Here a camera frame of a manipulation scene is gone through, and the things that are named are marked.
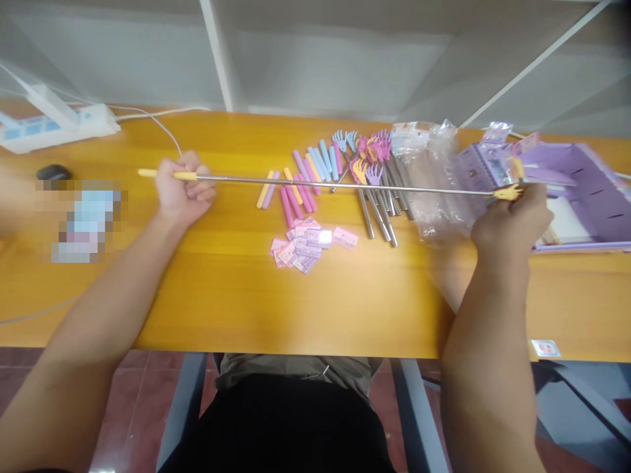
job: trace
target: right hand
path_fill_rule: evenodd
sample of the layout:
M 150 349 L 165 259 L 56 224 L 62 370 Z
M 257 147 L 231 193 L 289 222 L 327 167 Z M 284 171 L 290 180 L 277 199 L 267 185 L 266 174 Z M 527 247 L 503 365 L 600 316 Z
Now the right hand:
M 548 229 L 554 218 L 546 205 L 548 188 L 544 184 L 526 184 L 524 188 L 519 200 L 494 202 L 476 220 L 471 240 L 480 259 L 527 259 L 535 242 Z

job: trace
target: blue handle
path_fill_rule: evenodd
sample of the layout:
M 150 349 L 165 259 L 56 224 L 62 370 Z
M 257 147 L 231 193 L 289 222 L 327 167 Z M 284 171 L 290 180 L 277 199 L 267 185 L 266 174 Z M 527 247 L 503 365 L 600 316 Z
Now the blue handle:
M 320 140 L 320 153 L 322 153 L 322 159 L 324 160 L 324 165 L 327 167 L 327 171 L 329 173 L 332 173 L 333 167 L 331 165 L 331 160 L 329 159 L 329 151 L 327 151 L 327 145 L 324 143 L 324 140 Z
M 335 149 L 332 146 L 329 146 L 329 159 L 331 160 L 331 165 L 333 167 L 333 180 L 337 181 L 340 175 L 337 173 L 337 159 L 335 158 Z
M 307 151 L 309 152 L 309 154 L 311 155 L 311 160 L 314 162 L 315 164 L 315 170 L 317 171 L 317 173 L 320 176 L 320 179 L 323 181 L 327 180 L 327 176 L 324 173 L 324 171 L 322 170 L 322 166 L 320 165 L 320 161 L 318 161 L 317 159 L 317 154 L 316 154 L 316 150 L 314 150 L 312 147 L 308 147 Z
M 331 174 L 329 173 L 329 170 L 327 169 L 327 166 L 324 163 L 324 158 L 320 154 L 319 149 L 314 148 L 314 152 L 315 152 L 316 159 L 320 162 L 320 166 L 322 167 L 322 172 L 324 173 L 324 180 L 326 182 L 331 182 Z

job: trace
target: left hand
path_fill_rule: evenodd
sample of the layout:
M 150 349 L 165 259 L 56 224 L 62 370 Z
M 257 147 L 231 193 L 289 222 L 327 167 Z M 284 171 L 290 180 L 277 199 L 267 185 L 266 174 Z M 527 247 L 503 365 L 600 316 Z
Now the left hand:
M 165 158 L 158 167 L 156 187 L 160 198 L 160 211 L 188 227 L 212 205 L 216 195 L 215 182 L 181 181 L 173 177 L 173 173 L 179 171 L 210 174 L 210 169 L 201 164 L 201 159 L 195 151 L 187 151 L 176 162 Z

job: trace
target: yellow claw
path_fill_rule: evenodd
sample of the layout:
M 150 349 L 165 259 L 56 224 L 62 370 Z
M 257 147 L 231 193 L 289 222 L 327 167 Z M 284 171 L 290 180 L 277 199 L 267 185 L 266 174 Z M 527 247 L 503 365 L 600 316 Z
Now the yellow claw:
M 508 158 L 509 166 L 515 177 L 519 180 L 526 179 L 526 171 L 524 171 L 524 164 L 521 159 L 511 156 Z
M 501 200 L 517 200 L 524 193 L 524 190 L 518 189 L 517 186 L 519 186 L 519 183 L 496 189 L 493 192 L 493 197 Z

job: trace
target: red floor tile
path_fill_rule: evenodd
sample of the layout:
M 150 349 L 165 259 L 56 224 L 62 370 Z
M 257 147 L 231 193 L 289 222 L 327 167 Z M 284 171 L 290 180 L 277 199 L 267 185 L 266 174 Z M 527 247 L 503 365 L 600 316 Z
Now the red floor tile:
M 146 350 L 130 350 L 118 368 L 145 368 L 148 358 L 149 352 Z
M 375 375 L 370 391 L 370 401 L 386 432 L 392 466 L 397 472 L 407 472 L 408 462 L 391 372 L 378 372 Z
M 117 473 L 154 473 L 179 370 L 147 369 Z
M 120 471 L 144 374 L 144 369 L 118 369 L 114 373 L 90 471 Z
M 150 351 L 147 369 L 180 369 L 184 355 L 184 351 Z
M 217 370 L 206 370 L 206 377 L 204 377 L 204 392 L 202 394 L 202 403 L 199 409 L 200 417 L 215 398 L 215 394 L 217 394 L 217 389 L 215 389 L 215 379 L 217 379 L 217 377 L 219 377 Z
M 32 367 L 43 348 L 0 347 L 0 367 Z
M 535 444 L 548 473 L 603 473 L 600 468 L 548 440 L 537 437 Z
M 0 368 L 0 416 L 16 395 L 31 368 Z

